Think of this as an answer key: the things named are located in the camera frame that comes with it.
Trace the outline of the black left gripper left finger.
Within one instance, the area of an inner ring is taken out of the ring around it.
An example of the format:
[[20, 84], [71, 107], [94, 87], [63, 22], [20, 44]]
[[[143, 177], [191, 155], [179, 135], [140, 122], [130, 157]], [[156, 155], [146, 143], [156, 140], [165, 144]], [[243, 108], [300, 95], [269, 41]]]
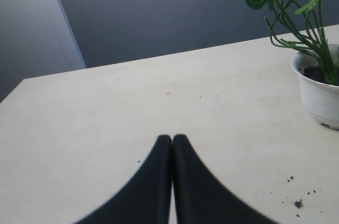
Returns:
[[160, 135], [128, 183], [78, 223], [168, 223], [171, 191], [172, 140]]

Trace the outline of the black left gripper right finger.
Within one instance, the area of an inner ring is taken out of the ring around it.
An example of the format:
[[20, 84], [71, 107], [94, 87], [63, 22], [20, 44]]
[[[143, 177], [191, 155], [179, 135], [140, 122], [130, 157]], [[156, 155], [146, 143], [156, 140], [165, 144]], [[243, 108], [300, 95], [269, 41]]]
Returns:
[[183, 134], [173, 138], [177, 223], [275, 223], [224, 187]]

